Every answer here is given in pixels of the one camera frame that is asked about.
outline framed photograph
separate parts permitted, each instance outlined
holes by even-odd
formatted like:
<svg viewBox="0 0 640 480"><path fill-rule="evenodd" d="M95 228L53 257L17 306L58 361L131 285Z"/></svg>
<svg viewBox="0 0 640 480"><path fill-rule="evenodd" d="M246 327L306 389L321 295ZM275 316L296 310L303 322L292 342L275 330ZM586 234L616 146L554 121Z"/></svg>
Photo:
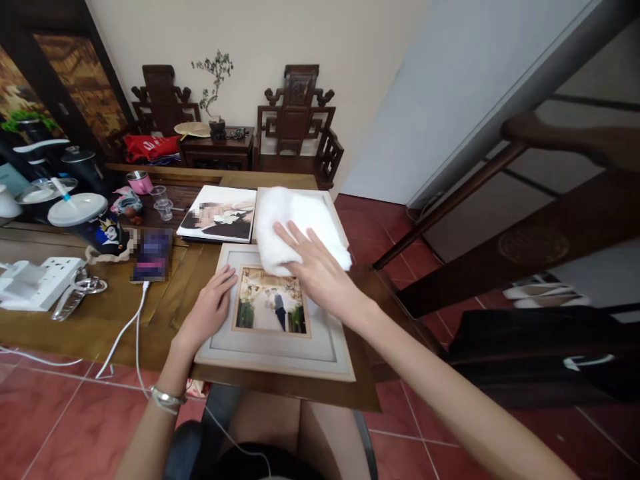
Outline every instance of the framed photograph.
<svg viewBox="0 0 640 480"><path fill-rule="evenodd" d="M196 363L355 381L342 324L306 296L297 278L264 272L256 245L224 243L216 270L227 263L238 274L231 308Z"/></svg>
<svg viewBox="0 0 640 480"><path fill-rule="evenodd" d="M255 190L205 185L176 233L192 241L249 243L255 198Z"/></svg>
<svg viewBox="0 0 640 480"><path fill-rule="evenodd" d="M268 187L258 187L258 192L255 198L255 214L258 216L258 210L260 208L260 197L268 190ZM338 232L338 236L340 236L340 240L342 244L346 247L349 246L349 240L347 240L347 235L345 234L344 228L342 228L342 223L340 223L340 217L338 217L338 212L333 205L333 200L331 199L331 195L326 190L300 190L300 189L291 189L291 191L299 193L300 195L306 195L308 197L318 198L322 200L322 202L329 210L329 214L333 219L333 223L335 225L335 229ZM251 243L257 244L258 240L255 236L255 232L251 234Z"/></svg>
<svg viewBox="0 0 640 480"><path fill-rule="evenodd" d="M308 317L300 280L270 275L260 265L240 266L232 330L310 337Z"/></svg>

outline wristwatch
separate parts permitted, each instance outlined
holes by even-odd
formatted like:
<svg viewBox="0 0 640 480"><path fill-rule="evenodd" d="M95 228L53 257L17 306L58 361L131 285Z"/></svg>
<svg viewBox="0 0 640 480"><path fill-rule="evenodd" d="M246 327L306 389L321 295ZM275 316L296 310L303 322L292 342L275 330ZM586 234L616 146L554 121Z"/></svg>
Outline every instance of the wristwatch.
<svg viewBox="0 0 640 480"><path fill-rule="evenodd" d="M180 406L184 405L187 402L187 394L184 393L180 398L172 397L168 393L164 393L161 390L158 390L156 386L151 387L151 396L155 400L156 405L162 408L162 410L171 413L172 415L178 414L178 409Z"/></svg>

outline red cloth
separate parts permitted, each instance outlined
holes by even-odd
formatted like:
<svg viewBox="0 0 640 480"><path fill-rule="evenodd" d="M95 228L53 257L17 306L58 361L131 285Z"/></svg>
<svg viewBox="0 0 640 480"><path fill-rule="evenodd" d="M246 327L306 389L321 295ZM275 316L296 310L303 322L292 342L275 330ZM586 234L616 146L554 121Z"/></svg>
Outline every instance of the red cloth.
<svg viewBox="0 0 640 480"><path fill-rule="evenodd" d="M178 153L178 140L180 135L174 137L152 137L151 135L127 135L127 162L145 158L148 161L158 157Z"/></svg>

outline small figurine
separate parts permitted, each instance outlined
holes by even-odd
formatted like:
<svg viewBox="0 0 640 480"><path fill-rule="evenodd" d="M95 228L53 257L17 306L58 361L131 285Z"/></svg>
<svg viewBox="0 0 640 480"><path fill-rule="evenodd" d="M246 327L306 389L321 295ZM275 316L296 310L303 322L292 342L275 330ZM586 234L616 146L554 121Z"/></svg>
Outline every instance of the small figurine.
<svg viewBox="0 0 640 480"><path fill-rule="evenodd" d="M129 218L130 222L134 225L140 225L142 223L142 217L138 215L138 212L133 207L125 208L125 215Z"/></svg>
<svg viewBox="0 0 640 480"><path fill-rule="evenodd" d="M114 193L119 193L120 197L113 202L110 210L118 215L125 214L127 208L133 208L136 213L142 211L142 200L136 195L131 187L121 187Z"/></svg>

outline smartphone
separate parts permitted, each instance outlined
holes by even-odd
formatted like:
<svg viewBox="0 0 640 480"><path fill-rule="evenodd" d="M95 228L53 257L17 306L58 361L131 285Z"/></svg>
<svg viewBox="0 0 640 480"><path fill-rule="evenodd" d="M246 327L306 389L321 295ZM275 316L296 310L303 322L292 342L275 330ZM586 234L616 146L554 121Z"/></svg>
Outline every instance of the smartphone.
<svg viewBox="0 0 640 480"><path fill-rule="evenodd" d="M171 268L173 250L172 229L143 229L140 246L135 250L136 259L132 282L165 281Z"/></svg>

